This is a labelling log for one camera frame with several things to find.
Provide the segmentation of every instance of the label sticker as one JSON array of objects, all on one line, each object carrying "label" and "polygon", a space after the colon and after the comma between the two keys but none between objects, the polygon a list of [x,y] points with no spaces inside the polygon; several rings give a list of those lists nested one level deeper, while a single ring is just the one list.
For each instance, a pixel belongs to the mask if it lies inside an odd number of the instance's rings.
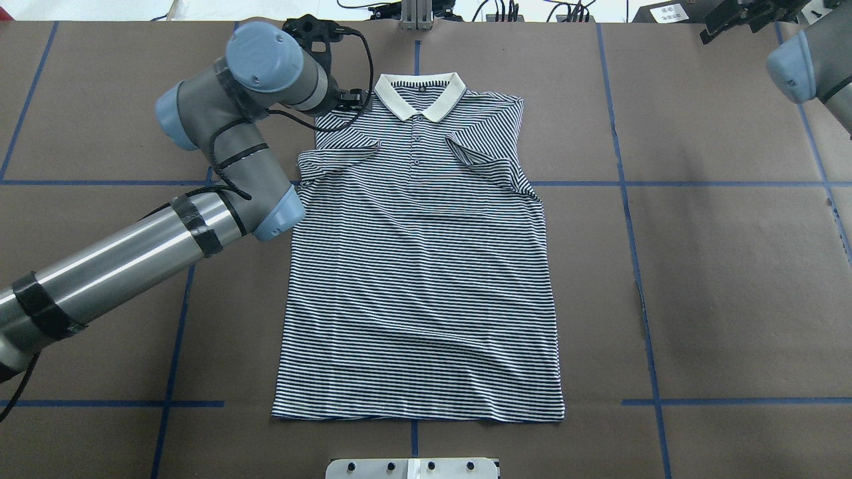
[{"label": "label sticker", "polygon": [[676,21],[689,20],[689,15],[687,15],[686,10],[683,9],[680,3],[657,7],[650,11],[657,23],[674,23]]}]

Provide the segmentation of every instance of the blue tape line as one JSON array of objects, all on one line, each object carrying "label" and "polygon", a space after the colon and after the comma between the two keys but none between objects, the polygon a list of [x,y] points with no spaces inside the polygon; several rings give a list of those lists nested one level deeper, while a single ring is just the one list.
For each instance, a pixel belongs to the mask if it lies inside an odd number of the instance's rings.
[{"label": "blue tape line", "polygon": [[[821,188],[822,182],[628,182],[628,181],[534,181],[534,187],[663,187],[663,188],[704,188],[704,187],[760,187],[760,188]],[[832,186],[850,187],[852,182],[830,183]]]},{"label": "blue tape line", "polygon": [[648,310],[645,305],[645,290],[642,287],[642,272],[639,269],[639,255],[636,252],[636,236],[633,233],[633,218],[630,215],[630,201],[627,198],[627,185],[625,181],[625,166],[621,158],[621,145],[619,135],[615,129],[615,108],[613,106],[613,92],[609,84],[609,70],[607,69],[607,53],[603,46],[603,30],[601,24],[596,24],[598,48],[601,51],[601,69],[603,71],[603,84],[607,91],[607,108],[609,110],[609,124],[613,133],[613,147],[618,159],[619,182],[621,183],[621,201],[625,209],[625,221],[627,223],[627,237],[630,241],[630,256],[633,262],[633,276],[636,288],[639,290],[639,300],[642,306],[642,324],[645,328],[645,354],[648,358],[648,375],[651,379],[651,393],[653,395],[653,409],[657,417],[657,436],[659,437],[659,450],[663,459],[663,472],[666,479],[671,479],[671,464],[669,462],[669,446],[665,439],[665,423],[663,421],[663,407],[659,402],[659,385],[657,383],[657,367],[653,359],[653,345],[651,343],[651,327],[648,324]]},{"label": "blue tape line", "polygon": [[821,187],[820,182],[625,182],[628,187]]},{"label": "blue tape line", "polygon": [[26,117],[27,110],[30,109],[30,102],[32,101],[32,96],[36,93],[36,86],[38,86],[38,80],[42,77],[42,70],[44,69],[44,63],[48,59],[48,53],[50,52],[50,47],[53,45],[53,40],[56,37],[56,30],[59,28],[59,22],[55,21],[53,28],[50,29],[50,36],[48,37],[48,43],[44,45],[44,52],[42,53],[42,59],[38,62],[38,68],[36,69],[36,74],[32,78],[32,84],[30,85],[30,91],[26,94],[26,100],[24,100],[24,107],[20,110],[20,115],[18,115],[18,123],[14,126],[14,132],[12,133],[12,140],[9,142],[9,148],[6,150],[6,157],[3,159],[3,165],[0,166],[0,180],[6,176],[6,169],[9,167],[9,162],[12,161],[12,152],[14,151],[14,145],[18,142],[18,134],[20,134],[20,129],[24,126],[24,118]]},{"label": "blue tape line", "polygon": [[775,22],[775,36],[778,38],[778,45],[784,43],[784,36],[781,35],[781,22]]},{"label": "blue tape line", "polygon": [[414,74],[420,74],[420,40],[414,40]]},{"label": "blue tape line", "polygon": [[[9,404],[0,401],[0,407]],[[18,401],[15,407],[163,407],[164,401],[115,401],[90,399],[30,399]],[[225,401],[174,401],[172,407],[225,407]]]},{"label": "blue tape line", "polygon": [[200,180],[2,180],[0,185],[9,186],[93,186],[93,187],[161,187],[161,186],[204,186]]},{"label": "blue tape line", "polygon": [[534,187],[620,187],[619,182],[598,182],[598,181],[568,181],[568,182],[552,182],[539,181],[530,182]]},{"label": "blue tape line", "polygon": [[[748,406],[797,404],[852,404],[852,397],[714,397],[694,399],[663,399],[663,406]],[[622,406],[653,406],[651,399],[625,399]]]},{"label": "blue tape line", "polygon": [[[775,22],[775,36],[778,38],[778,44],[784,43],[784,37],[781,35],[781,23]],[[846,234],[846,228],[843,226],[843,219],[840,217],[840,213],[838,212],[838,204],[834,201],[834,193],[832,193],[832,185],[828,181],[828,175],[826,175],[826,168],[822,164],[822,156],[820,155],[820,149],[816,146],[816,140],[814,140],[814,132],[810,129],[810,122],[808,121],[808,115],[805,114],[804,108],[802,105],[796,105],[799,111],[799,116],[802,118],[802,125],[804,126],[804,132],[808,136],[808,143],[810,144],[810,149],[814,152],[814,160],[816,161],[816,168],[820,172],[820,179],[822,180],[822,186],[826,189],[826,196],[828,200],[832,203],[832,215],[834,216],[834,225],[838,229],[838,234],[840,235],[840,240],[843,243],[843,252],[846,253],[846,261],[849,265],[852,265],[852,248],[849,247],[849,236]]]},{"label": "blue tape line", "polygon": [[419,422],[416,419],[412,419],[412,457],[419,458],[420,457],[420,439],[417,437],[417,429]]},{"label": "blue tape line", "polygon": [[225,407],[225,401],[172,401],[170,407]]},{"label": "blue tape line", "polygon": [[[205,186],[216,184],[212,172],[204,180],[0,180],[8,186]],[[290,182],[299,186],[299,180]],[[749,188],[850,188],[852,182],[613,182],[598,180],[541,180],[530,181],[535,187],[661,187],[661,188],[705,188],[705,187],[749,187]]]},{"label": "blue tape line", "polygon": [[175,335],[175,348],[171,354],[171,366],[169,369],[169,380],[165,386],[165,400],[163,401],[163,415],[160,417],[160,428],[157,434],[157,448],[154,450],[154,461],[151,467],[151,479],[156,479],[159,474],[160,460],[163,458],[163,445],[165,443],[165,432],[169,425],[169,410],[171,409],[171,397],[175,392],[175,376],[177,376],[177,363],[181,358],[181,343],[183,342],[183,329],[187,324],[187,311],[189,310],[189,292],[193,288],[195,277],[195,265],[189,267],[187,273],[187,285],[183,290],[183,303],[181,304],[181,316],[177,322],[177,334]]}]

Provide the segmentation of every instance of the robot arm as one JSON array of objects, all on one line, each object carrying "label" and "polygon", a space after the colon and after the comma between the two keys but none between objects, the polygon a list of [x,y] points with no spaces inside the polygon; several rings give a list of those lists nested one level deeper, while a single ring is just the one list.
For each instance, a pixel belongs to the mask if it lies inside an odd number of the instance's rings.
[{"label": "robot arm", "polygon": [[787,98],[796,103],[819,98],[852,135],[852,2],[784,42],[767,68]]},{"label": "robot arm", "polygon": [[200,148],[222,178],[219,185],[175,198],[0,290],[0,382],[24,371],[51,343],[233,241],[248,233],[270,240],[303,218],[290,180],[254,122],[275,103],[318,117],[337,107],[360,109],[368,96],[341,91],[329,74],[330,56],[320,65],[318,54],[302,49],[309,50],[316,32],[325,33],[326,47],[329,35],[339,41],[358,32],[310,15],[285,29],[241,26],[224,57],[157,101],[163,130],[180,147]]},{"label": "robot arm", "polygon": [[[705,17],[701,41],[748,25],[758,32],[773,21],[794,21],[808,0],[722,0]],[[831,0],[834,10],[787,40],[767,59],[778,88],[796,103],[814,98],[852,135],[852,2]]]}]

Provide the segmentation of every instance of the black cable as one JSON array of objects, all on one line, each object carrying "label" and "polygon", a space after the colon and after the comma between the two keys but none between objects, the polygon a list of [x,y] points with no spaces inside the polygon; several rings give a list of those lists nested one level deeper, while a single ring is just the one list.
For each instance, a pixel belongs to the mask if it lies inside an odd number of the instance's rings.
[{"label": "black cable", "polygon": [[583,8],[583,2],[581,0],[577,0],[577,6],[574,7],[573,12],[568,12],[569,15],[565,19],[565,21],[577,21],[578,15],[580,15],[580,11]]},{"label": "black cable", "polygon": [[214,146],[216,145],[216,138],[219,137],[222,133],[232,129],[234,126],[238,126],[241,124],[249,123],[249,120],[245,118],[240,118],[232,121],[225,126],[222,126],[219,130],[216,130],[213,135],[210,135],[210,140],[207,142],[207,152],[210,154],[210,166],[213,167],[213,172],[216,173],[222,181],[225,182],[226,185],[233,188],[233,192],[236,193],[240,198],[251,201],[251,195],[246,193],[245,191],[239,189],[239,187],[231,181],[230,178],[227,177],[225,171],[216,164],[216,152],[214,151]]},{"label": "black cable", "polygon": [[20,384],[18,384],[18,389],[14,391],[12,395],[12,399],[9,400],[9,404],[3,408],[3,412],[0,413],[0,423],[6,419],[6,416],[12,412],[12,408],[15,404],[18,403],[20,399],[20,395],[24,394],[24,388],[26,384],[30,382],[30,376],[32,376],[32,370],[36,368],[36,361],[38,361],[38,357],[42,354],[41,351],[38,351],[36,354],[32,355],[32,359],[30,360],[30,366],[26,367],[26,372],[24,373],[24,377],[20,379]]},{"label": "black cable", "polygon": [[[187,196],[187,198],[189,198],[189,197],[191,197],[191,196],[195,196],[195,195],[197,195],[197,194],[201,194],[201,193],[215,193],[215,192],[217,192],[217,191],[229,191],[229,192],[231,192],[231,193],[239,194],[239,193],[237,193],[237,190],[235,190],[234,188],[226,187],[226,186],[222,186],[222,185],[210,185],[210,186],[207,186],[207,187],[195,188],[193,191],[190,191],[190,192],[187,192],[187,193],[184,193],[184,194]],[[142,219],[142,220],[144,220],[145,218],[147,218],[147,217],[149,217],[149,216],[153,215],[154,213],[159,213],[160,211],[165,210],[166,208],[168,208],[168,207],[169,207],[169,205],[171,205],[171,202],[169,202],[169,203],[163,203],[162,205],[160,205],[160,206],[158,206],[158,207],[154,208],[153,210],[151,210],[151,212],[150,212],[150,213],[148,213],[147,215],[143,216],[141,219]]]},{"label": "black cable", "polygon": [[480,11],[482,11],[482,7],[485,7],[485,4],[486,4],[486,3],[488,3],[488,2],[490,2],[490,1],[491,1],[491,0],[482,0],[482,3],[480,3],[480,6],[476,9],[476,13],[475,13],[475,14],[474,14],[474,16],[470,19],[470,21],[476,21],[476,16],[480,13]]},{"label": "black cable", "polygon": [[353,116],[352,119],[350,119],[345,124],[342,124],[340,126],[336,126],[334,128],[320,128],[319,126],[310,124],[310,123],[304,121],[303,119],[301,119],[301,118],[299,118],[295,115],[291,115],[288,112],[285,112],[284,110],[267,110],[267,113],[269,113],[270,115],[285,116],[285,117],[295,121],[296,123],[298,123],[302,126],[307,126],[308,128],[310,128],[313,131],[321,131],[323,133],[331,133],[332,131],[340,131],[340,130],[347,129],[348,127],[352,126],[352,124],[355,123],[355,120],[358,119],[358,117],[360,117],[361,114],[363,114],[364,111],[367,109],[367,107],[370,105],[370,101],[372,100],[373,78],[374,78],[372,53],[370,53],[370,45],[367,44],[367,39],[364,38],[364,35],[361,34],[360,32],[353,31],[352,34],[361,39],[361,42],[364,44],[364,51],[367,53],[367,61],[370,63],[370,89],[367,91],[367,102],[364,104],[364,107],[362,107],[360,110],[358,110],[358,112],[355,113],[355,116]]},{"label": "black cable", "polygon": [[340,0],[337,0],[337,6],[343,9],[367,9],[370,7],[381,7],[382,5],[390,5],[388,2],[370,3],[368,5],[343,5]]},{"label": "black cable", "polygon": [[591,12],[589,11],[589,7],[591,7],[592,3],[594,3],[594,2],[597,2],[597,0],[591,0],[591,2],[589,2],[589,4],[584,7],[585,10],[586,10],[586,21],[587,22],[589,21],[589,17],[591,17]]},{"label": "black cable", "polygon": [[549,14],[549,15],[547,15],[547,20],[545,20],[544,22],[545,22],[545,23],[549,22],[549,21],[550,21],[550,17],[552,17],[552,16],[553,16],[553,13],[554,13],[554,12],[556,12],[556,9],[560,8],[562,5],[567,5],[567,6],[568,6],[568,14],[570,15],[570,14],[571,14],[571,7],[573,7],[573,4],[572,4],[572,3],[565,3],[565,2],[557,2],[557,3],[556,3],[556,6],[555,6],[555,7],[554,7],[551,11],[550,11],[550,14]]}]

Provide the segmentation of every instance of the shirt collar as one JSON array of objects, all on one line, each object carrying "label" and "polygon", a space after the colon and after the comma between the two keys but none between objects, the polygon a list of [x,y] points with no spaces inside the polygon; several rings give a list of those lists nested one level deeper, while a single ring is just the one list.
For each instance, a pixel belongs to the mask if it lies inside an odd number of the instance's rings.
[{"label": "shirt collar", "polygon": [[[422,112],[414,109],[407,101],[403,100],[394,89],[391,82],[406,82],[409,84],[426,84],[428,82],[448,82],[443,93],[440,94],[435,103]],[[402,121],[421,113],[429,121],[438,123],[456,106],[456,103],[464,95],[467,89],[458,73],[442,73],[440,75],[385,75],[379,77],[376,82],[375,93],[382,103]]]}]

